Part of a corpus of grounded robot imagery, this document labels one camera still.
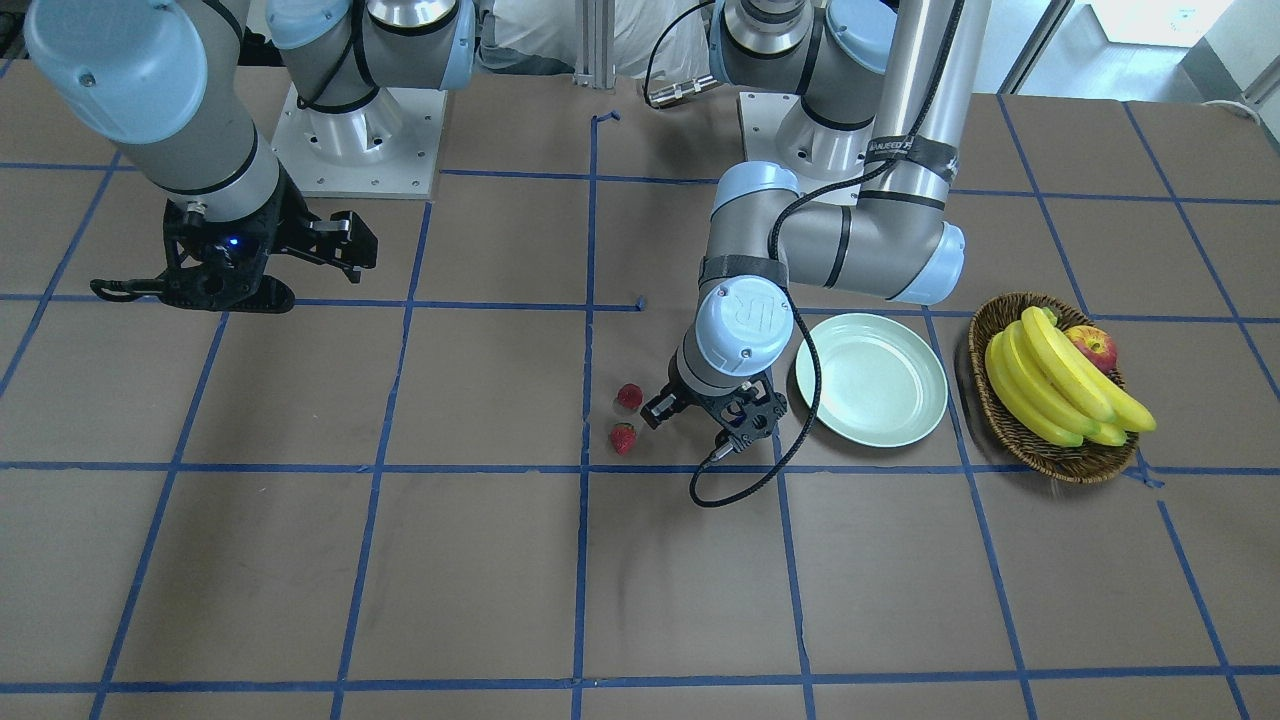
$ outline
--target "grid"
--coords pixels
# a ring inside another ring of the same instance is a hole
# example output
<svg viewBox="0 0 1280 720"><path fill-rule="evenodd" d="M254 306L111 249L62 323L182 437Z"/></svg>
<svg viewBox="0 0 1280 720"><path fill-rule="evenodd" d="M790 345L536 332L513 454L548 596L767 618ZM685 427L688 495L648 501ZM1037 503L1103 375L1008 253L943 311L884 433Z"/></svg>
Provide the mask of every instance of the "grid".
<svg viewBox="0 0 1280 720"><path fill-rule="evenodd" d="M0 67L0 78L5 76L9 69L10 63ZM1134 115L1130 106L1125 105L1125 114L1132 123L1134 131L1137 132L1143 152L1164 183L1167 195L1166 196L1139 196L1139 195L1089 195L1089 193L1053 193L1043 192L1037 183L1036 173L1033 172L1032 164L1028 159L1028 154L1024 151L1018 129L1014 126L1012 117L1004 101L1004 99L997 97L1000 105L1000 111L1007 126L1007 131L1012 142L1018 150L1019 160L1025 170L1027 179L1032 187L1030 192L1023 191L1001 191L1001 190L955 190L955 195L987 195L987 196L1010 196L1010 197L1034 197L1037 200L1038 208L1043 215L1044 224L1053 238L1053 243L1059 252L1062 268L1069 278L1071 290L1075 293L1075 301L1078 305L1088 310L1088 304L1084 292L1076 279L1073 270L1073 265L1068 256L1068 250L1059 237L1059 232L1055 225L1055 219L1051 213L1047 200L1051 199L1068 199L1068 200L1124 200L1124 201L1140 201L1140 202L1160 202L1171 204L1179 214L1179 218L1185 224L1185 229L1189 233L1196 250L1202 259L1208 273L1212 275L1216 288L1221 293L1225 301L1229 314L1228 315L1143 315L1143 314L1096 314L1094 316L1103 320L1115 322L1148 322L1148 323L1213 323L1213 324L1229 324L1235 325L1245 340L1253 359L1257 361L1258 368L1266 377L1271 392L1277 400L1280 400L1280 389L1277 389L1275 375L1272 374L1270 366L1267 365L1263 354L1260 351L1258 345L1251 332L1252 328L1258 325L1267 325L1280 323L1280 318L1275 316L1244 316L1242 315L1230 293L1226 290L1225 283L1215 269L1213 261L1210 258L1203 242L1197 234L1196 227L1189 218L1185 205L1263 205L1263 206L1276 206L1280 205L1280 199L1215 199L1215 197L1180 197L1175 193L1169 177L1162 169L1160 159L1152 150L1138 118ZM1244 698L1239 689L1236 679L1240 676L1275 676L1280 675L1280 665L1234 665L1230 662L1226 652L1224 651L1222 642L1215 628L1213 619L1210 614L1208 605L1201 592L1199 583L1194 574L1190 561L1183 547L1183 541L1175 525L1175 518L1170 512L1165 500L1155 500L1155 509L1158 511L1165 529L1167 530L1169 542L1175 551L1180 568L1185 575L1187 589L1194 600L1194 603L1199 611L1201 619L1204 625L1204 632L1207 633L1213 652L1217 657L1216 665L1171 665L1171 666L1123 666L1123 667L1053 667L1053 669L1034 669L1028 667L1023 657L1021 643L1019 642L1016 619L1011 609L1004 575L1001 573L998 548L996 541L993 539L991 527L988 524L987 511L984 509L983 495L979 491L978 477L983 474L1009 474L1009 473L1027 473L1028 470L1020 465L1010 464L980 464L970 459L969 450L964 438L964 421L961 418L960 407L957 406L956 398L954 396L948 397L947 418L950 420L951 429L955 434L956 450L960 457L959 465L901 465L893 468L884 466L842 466L837 471L841 474L859 475L859 474L876 474L876 475L909 475L909 474L963 474L968 482L969 497L973 505L974 518L977 520L983 547L987 556L987 562L989 566L991 580L996 591L996 596L1000 603L1000 615L1004 621L1005 632L1007 634L1007 642L1010 652L1014 660L1014 669L1011 670L965 670L965 671L920 671L920 673L856 673L856 674L831 674L831 673L814 673L805 643L805 615L801 602L800 582L797 577L796 566L796 553L795 553L795 539L792 534L792 518L790 510L788 500L788 486L787 479L801 474L817 474L817 473L829 473L833 469L827 465L792 465L785 473L780 474L777 478L777 493L781 511L781 524L782 524L782 539L785 544L786 556L786 569L788 578L788 593L792 606L792 619L795 625L795 642L799 657L799 674L772 674L772 675L695 675L695 676L611 676L611 678L591 678L586 676L584 673L584 655L585 655L585 635L586 635L586 591L588 591L588 529L589 529L589 493L590 493L590 475L591 474L663 474L663 473L690 473L694 470L692 465L623 465L623 464L611 464L600 462L593 460L591 454L591 369L593 369L593 333L594 322L596 314L604 313L643 313L645 310L644 299L637 299L635 305L600 305L595 302L595 249L596 249L596 201L598 201L598 188L600 183L658 183L658 184L713 184L716 181L710 178L704 179L671 179L671 178L654 178L654 177L634 177L634 176L620 176L620 174L602 174L598 172L599 164L599 128L603 123L611 122L623 122L623 118L617 111L611 111L603 115L593 115L589 124L584 123L584 131L590 133L590 172L585 174L580 173L534 173L534 172L489 172L489 170L463 170L463 169L445 169L443 174L447 176L479 176L479 177L516 177L516 178L538 178L538 179L553 179L564 182L579 182L586 184L588 191L588 227L586 233L586 299L582 304L548 304L548 302L466 302L466 301L426 301L416 299L416 288L419 283L420 272L422 269L422 260L428 247L429 228L431 220L431 205L428 204L422 213L420 234L417 241L417 249L413 261L413 273L410 281L408 293L403 301L394 300L329 300L329 299L302 299L298 305L312 305L312 306L376 306L376 307L394 307L402 309L402 337L401 337L401 350L397 359L394 379L392 383L390 392L387 397L385 413L381 421L381 428L379 433L376 460L372 465L352 465L352 464L227 464L227 462L188 462L184 461L184 451L187 442L192 433L192 427L201 405L201 400L205 393L210 374L212 372L215 360L218 357L219 350L223 343L223 337L228 325L229 316L223 314L218 322L212 337L209 342L209 350L205 356L204 366L200 378L196 383L195 393L191 398L186 421L183 423L182 432L179 434L178 443L173 451L172 460L169 462L110 462L110 461L29 461L29 460L4 460L0 459L0 470L4 469L22 469L22 470L64 470L64 469L86 469L86 470L118 470L118 471L161 471L165 473L165 480L160 497L155 506L155 512L151 519L151 524L146 536L146 542L142 553L137 562L137 570L131 584L128 598L124 605L124 610L120 616L120 621L111 643L110 653L105 667L102 669L101 679L97 683L0 683L0 696L3 694L49 694L49 693L73 693L73 694L88 694L93 697L92 708L90 712L90 719L96 720L102 714L104 703L109 694L132 694L132 693L248 693L248 692L300 692L300 693L330 693L332 694L332 711L330 717L338 719L343 712L344 700L349 693L364 693L364 692L379 692L379 691L516 691L516 689L547 689L547 691L568 691L571 692L571 719L579 720L582 716L582 693L586 688L678 688L678 687L736 687L736 685L786 685L786 687L799 687L803 689L805 715L810 720L818 716L818 711L814 701L814 688L822 685L864 685L864 684L933 684L933 683L992 683L992 682L1016 682L1023 701L1025 705L1025 711L1028 717L1037 717L1037 705L1032 688L1033 680L1068 680L1068 679L1105 679L1105 678L1221 678L1228 688L1230 689L1231 697L1234 700L1236 711L1242 719L1249 717L1249 711L1245 707ZM36 164L36 163L0 163L0 169L14 169L14 170L31 170L31 172L58 172L65 169L76 170L91 170L101 172L101 182L84 210L81 223L73 234L65 254L59 261L52 278L50 279L47 287L41 295L32 293L9 293L0 295L0 301L26 301L37 302L35 314L22 336L17 350L9 361L3 378L0 378L0 400L3 400L5 391L9 388L14 374L19 369L23 356L31 345L33 337L40 332L41 322L45 311L51 304L59 302L88 302L96 301L92 296L87 295L59 295L55 288L63 277L68 264L72 261L73 255L79 245L84 231L92 222L95 210L102 200L104 193L108 190L114 176L118 173L134 172L133 168L120 165L120 156L116 154L108 165L58 165L58 164ZM529 310L529 311L567 311L567 313L581 313L584 316L584 348L585 354L582 357L582 433L581 433L581 455L579 465L406 465L406 464L390 464L387 461L388 457L388 445L392 436L393 423L397 415L397 400L399 395L399 382L402 372L404 370L404 359L410 342L410 332L413 323L415 310L419 309L456 309L456 310ZM808 307L806 314L824 315L824 314L837 314L850 311L847 307ZM893 316L911 316L923 319L925 327L928 328L928 340L934 352L940 357L946 357L943 352L942 343L940 342L938 331L936 328L934 320L938 318L968 318L970 313L960 310L938 310L927 306L920 307L901 307L893 310L883 309L868 309L868 311L879 313L884 315ZM781 439L776 433L773 437L773 457L781 456L782 447ZM719 474L758 474L768 469L767 465L735 465L723 466L718 469ZM349 679L348 673L351 667L351 660L353 648L356 646L357 638L357 625L362 609L362 598L365 592L365 580L369 571L370 552L374 539L374 533L378 527L378 514L379 514L379 498L381 492L381 483L384 474L447 474L447 473L527 473L530 470L540 473L563 473L573 474L579 477L579 529L577 529L577 559L576 559L576 587L575 587L575 623L573 623L573 660L572 660L572 676L568 678L507 678L507 679L378 679L378 680L357 680ZM120 657L122 648L124 646L125 638L129 633L131 621L137 605L138 594L146 580L146 574L151 561L151 553L155 547L156 539L160 533L161 524L164 521L165 511L169 503L170 493L174 487L174 482L179 473L188 471L237 471L237 473L355 473L355 474L367 474L370 477L369 486L369 505L365 520L364 532L361 536L361 544L358 550L358 565L356 570L356 580L351 593L349 612L347 615L346 628L343 633L342 653L339 661L339 670L333 679L315 679L308 682L248 682L248 680L229 680L229 682L120 682L114 678L116 662ZM1149 465L1144 456L1139 454L1138 464L1125 471L1125 475L1147 483L1153 488L1161 487L1164 483L1156 475L1266 475L1274 477L1280 475L1280 468L1274 466L1174 466L1174 465Z"/></svg>

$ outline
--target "white cable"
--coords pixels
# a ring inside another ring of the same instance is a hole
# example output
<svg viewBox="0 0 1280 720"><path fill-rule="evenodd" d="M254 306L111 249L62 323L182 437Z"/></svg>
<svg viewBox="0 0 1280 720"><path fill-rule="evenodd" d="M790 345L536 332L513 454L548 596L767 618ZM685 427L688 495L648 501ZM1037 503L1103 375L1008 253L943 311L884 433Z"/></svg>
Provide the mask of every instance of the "white cable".
<svg viewBox="0 0 1280 720"><path fill-rule="evenodd" d="M1260 127L1262 126L1262 117L1258 115L1258 111L1254 110L1253 108L1249 108L1244 102L1236 102L1235 100L1208 100L1206 102L1201 102L1201 105L1213 106L1213 108L1226 108L1228 110L1231 110L1233 115L1249 118L1251 120L1253 120L1253 124Z"/></svg>

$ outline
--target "plate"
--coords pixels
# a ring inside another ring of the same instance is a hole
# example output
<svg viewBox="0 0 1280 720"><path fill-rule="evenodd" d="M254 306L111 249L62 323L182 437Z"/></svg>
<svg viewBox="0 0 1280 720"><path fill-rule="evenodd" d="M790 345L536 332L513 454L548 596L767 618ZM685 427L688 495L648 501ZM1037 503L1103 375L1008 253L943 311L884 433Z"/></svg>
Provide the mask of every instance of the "plate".
<svg viewBox="0 0 1280 720"><path fill-rule="evenodd" d="M901 447L933 432L947 409L947 375L920 336L901 323L850 313L813 331L822 360L818 419L872 447ZM813 405L809 346L796 354L796 384Z"/></svg>

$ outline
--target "banana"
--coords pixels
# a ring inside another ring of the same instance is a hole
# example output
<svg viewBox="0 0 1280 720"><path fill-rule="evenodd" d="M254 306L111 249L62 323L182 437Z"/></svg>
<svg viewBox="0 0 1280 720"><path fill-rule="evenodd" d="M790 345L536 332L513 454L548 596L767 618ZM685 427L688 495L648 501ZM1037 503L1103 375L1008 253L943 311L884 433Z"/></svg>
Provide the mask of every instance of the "banana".
<svg viewBox="0 0 1280 720"><path fill-rule="evenodd" d="M1111 378L1102 374L1102 370L1094 368L1088 357L1076 351L1071 356L1071 363L1076 365L1080 374L1088 378L1107 398L1107 402L1111 404L1111 409L1116 413L1115 423L1117 425L1135 433L1149 433L1156 429L1156 418L1151 414L1151 410L1147 410L1142 402L1138 402L1132 395L1120 389L1120 386L1111 382Z"/></svg>
<svg viewBox="0 0 1280 720"><path fill-rule="evenodd" d="M1018 419L1019 423L1025 425L1028 430L1036 433L1044 442L1060 447L1079 447L1084 445L1084 436L1055 425L1020 392L1018 392L1016 387L1010 382L1006 374L1006 364L1004 363L1005 359L997 356L1002 336L1004 331L997 333L996 337L987 343L987 377L991 379L991 387L996 391L996 396L1000 397L1000 401L1005 405L1009 413Z"/></svg>
<svg viewBox="0 0 1280 720"><path fill-rule="evenodd" d="M1100 423L1101 429L1096 433L1089 433L1084 436L1092 442L1098 445L1110 445L1111 447L1120 447L1129 442L1129 436L1124 434L1124 429L1115 423Z"/></svg>
<svg viewBox="0 0 1280 720"><path fill-rule="evenodd" d="M1107 396L1103 395L1103 389L1080 369L1075 360L1082 360L1089 368L1093 365L1080 355L1071 341L1066 340L1062 331L1050 324L1048 318L1039 307L1023 310L1023 331L1036 361L1071 405L1100 423L1114 423L1116 413ZM1093 368L1093 372L1102 375L1097 368Z"/></svg>
<svg viewBox="0 0 1280 720"><path fill-rule="evenodd" d="M1062 393L1050 384L1044 372L1032 360L1027 347L1027 332L1021 320L1014 320L1001 333L1000 347L996 347L996 361L1004 355L1006 375L1012 379L1019 392L1036 406L1055 425L1073 433L1089 437L1102 429L1102 424L1071 406Z"/></svg>

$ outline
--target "white cloth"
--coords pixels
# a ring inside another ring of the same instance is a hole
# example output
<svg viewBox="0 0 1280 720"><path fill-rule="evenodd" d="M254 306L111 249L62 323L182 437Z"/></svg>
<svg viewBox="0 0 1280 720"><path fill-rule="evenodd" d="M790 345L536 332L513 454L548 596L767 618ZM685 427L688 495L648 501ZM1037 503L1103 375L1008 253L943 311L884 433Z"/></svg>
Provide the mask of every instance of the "white cloth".
<svg viewBox="0 0 1280 720"><path fill-rule="evenodd" d="M577 63L576 0L490 0L494 40L525 55ZM641 78L658 35L696 0L616 0L613 55L617 74ZM681 82L709 72L707 37L698 13L667 35L653 61L653 77Z"/></svg>

